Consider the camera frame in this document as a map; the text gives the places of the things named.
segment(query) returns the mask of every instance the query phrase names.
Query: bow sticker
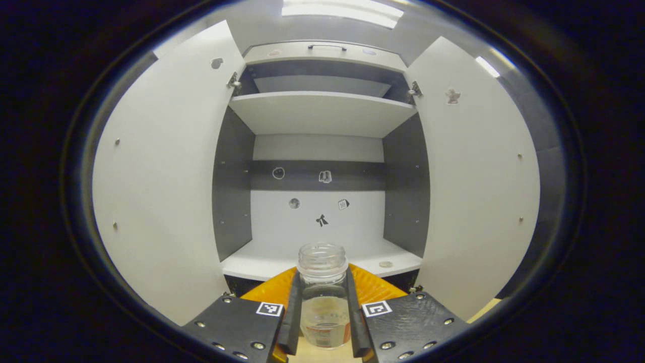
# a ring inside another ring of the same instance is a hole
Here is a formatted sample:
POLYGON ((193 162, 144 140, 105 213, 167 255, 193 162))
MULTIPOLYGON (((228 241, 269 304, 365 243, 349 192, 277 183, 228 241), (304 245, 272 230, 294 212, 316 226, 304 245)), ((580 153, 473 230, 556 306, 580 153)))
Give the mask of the bow sticker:
POLYGON ((324 220, 324 214, 321 214, 321 217, 316 219, 316 222, 320 223, 321 227, 323 226, 323 224, 329 224, 329 223, 327 223, 326 220, 324 220))

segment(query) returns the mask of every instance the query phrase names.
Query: small round object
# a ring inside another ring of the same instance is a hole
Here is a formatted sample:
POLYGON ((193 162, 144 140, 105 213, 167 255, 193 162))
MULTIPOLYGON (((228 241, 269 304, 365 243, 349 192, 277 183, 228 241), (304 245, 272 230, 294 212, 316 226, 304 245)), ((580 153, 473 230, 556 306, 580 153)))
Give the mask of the small round object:
POLYGON ((273 172, 271 174, 273 175, 274 178, 280 180, 280 179, 284 178, 284 168, 283 167, 277 167, 277 168, 275 168, 273 170, 273 172))
POLYGON ((397 344, 395 342, 385 342, 385 343, 381 344, 381 349, 383 349, 383 350, 392 349, 396 345, 397 344))
POLYGON ((291 208, 291 209, 298 209, 298 208, 300 208, 300 200, 298 200, 298 198, 292 198, 292 199, 289 201, 289 208, 291 208))
POLYGON ((413 351, 407 351, 407 352, 403 353, 402 355, 399 355, 399 359, 408 358, 408 357, 412 356, 413 354, 414 354, 413 351))

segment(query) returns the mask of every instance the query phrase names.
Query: black background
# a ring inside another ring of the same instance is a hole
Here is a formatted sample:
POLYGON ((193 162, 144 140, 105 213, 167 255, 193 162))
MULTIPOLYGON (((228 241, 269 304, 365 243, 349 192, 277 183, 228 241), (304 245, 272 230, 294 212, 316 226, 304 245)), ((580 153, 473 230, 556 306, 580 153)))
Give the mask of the black background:
MULTIPOLYGON (((66 128, 91 82, 124 48, 192 3, 2 3, 3 345, 10 347, 2 355, 9 360, 195 361, 97 287, 68 242, 58 195, 66 128)), ((487 1, 452 3, 514 40, 559 83, 579 121, 589 188, 579 237, 553 282, 521 314, 449 361, 643 361, 637 264, 645 259, 636 227, 642 150, 635 123, 642 3, 521 1, 566 34, 571 48, 557 48, 562 43, 537 27, 531 40, 521 11, 487 1), (557 49, 539 52, 536 44, 557 49)))

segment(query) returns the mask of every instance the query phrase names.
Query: transparent liquid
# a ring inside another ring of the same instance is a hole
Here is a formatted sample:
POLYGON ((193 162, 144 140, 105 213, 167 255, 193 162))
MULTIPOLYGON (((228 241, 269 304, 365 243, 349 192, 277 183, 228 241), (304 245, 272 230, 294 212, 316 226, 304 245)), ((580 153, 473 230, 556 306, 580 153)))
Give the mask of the transparent liquid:
POLYGON ((321 348, 333 349, 350 339, 347 299, 318 296, 303 301, 300 329, 305 339, 321 348))

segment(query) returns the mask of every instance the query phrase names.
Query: cabinet door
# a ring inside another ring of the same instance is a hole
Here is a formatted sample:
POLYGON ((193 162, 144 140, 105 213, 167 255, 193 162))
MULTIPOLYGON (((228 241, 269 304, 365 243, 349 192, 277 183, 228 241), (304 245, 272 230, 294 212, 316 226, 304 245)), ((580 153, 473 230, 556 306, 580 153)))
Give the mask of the cabinet door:
POLYGON ((531 241, 540 198, 535 148, 502 85, 447 39, 404 75, 423 93, 415 102, 430 171, 417 282, 466 320, 504 287, 531 241), (461 93, 457 104, 448 103, 451 88, 461 93))
POLYGON ((213 233, 213 161, 227 83, 243 69, 226 21, 211 26, 132 84, 99 141, 92 198, 106 250, 134 291, 179 325, 227 290, 213 233))

